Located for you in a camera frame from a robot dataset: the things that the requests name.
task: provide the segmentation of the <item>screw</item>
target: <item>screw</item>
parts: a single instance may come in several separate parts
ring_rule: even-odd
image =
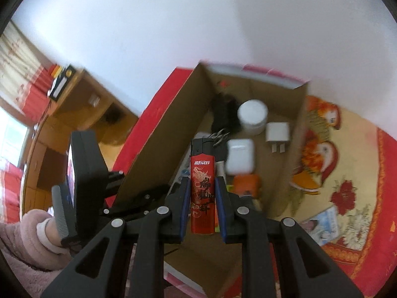
[[[283,223],[285,226],[288,226],[288,227],[292,227],[295,225],[295,221],[290,217],[287,217],[286,219],[284,219]]]
[[[240,206],[239,208],[237,208],[237,213],[241,215],[247,215],[249,213],[249,208],[245,206]]]
[[[161,215],[167,214],[168,212],[169,212],[169,208],[167,206],[160,206],[157,209],[157,213],[159,213]]]
[[[112,220],[112,226],[113,227],[120,227],[123,225],[123,220],[122,219],[114,219]]]

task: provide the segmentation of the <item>wooden desk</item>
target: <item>wooden desk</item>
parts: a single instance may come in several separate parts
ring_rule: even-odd
[[[21,183],[20,215],[52,206],[51,188],[65,180],[70,133],[93,129],[111,168],[138,117],[84,69],[52,102],[33,136]]]

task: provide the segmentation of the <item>white jar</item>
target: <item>white jar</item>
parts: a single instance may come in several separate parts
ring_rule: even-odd
[[[249,135],[258,135],[265,130],[268,112],[266,104],[260,100],[249,100],[239,107],[237,116]]]

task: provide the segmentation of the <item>window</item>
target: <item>window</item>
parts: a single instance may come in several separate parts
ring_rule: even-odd
[[[28,131],[25,125],[0,108],[0,157],[18,166]]]

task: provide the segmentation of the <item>white charger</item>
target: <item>white charger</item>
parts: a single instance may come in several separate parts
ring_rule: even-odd
[[[228,141],[228,175],[251,174],[255,169],[255,144],[251,139],[232,139]]]
[[[280,145],[280,152],[285,152],[285,144],[289,142],[288,122],[269,122],[266,125],[266,141],[271,142],[271,152],[277,151],[277,144]]]

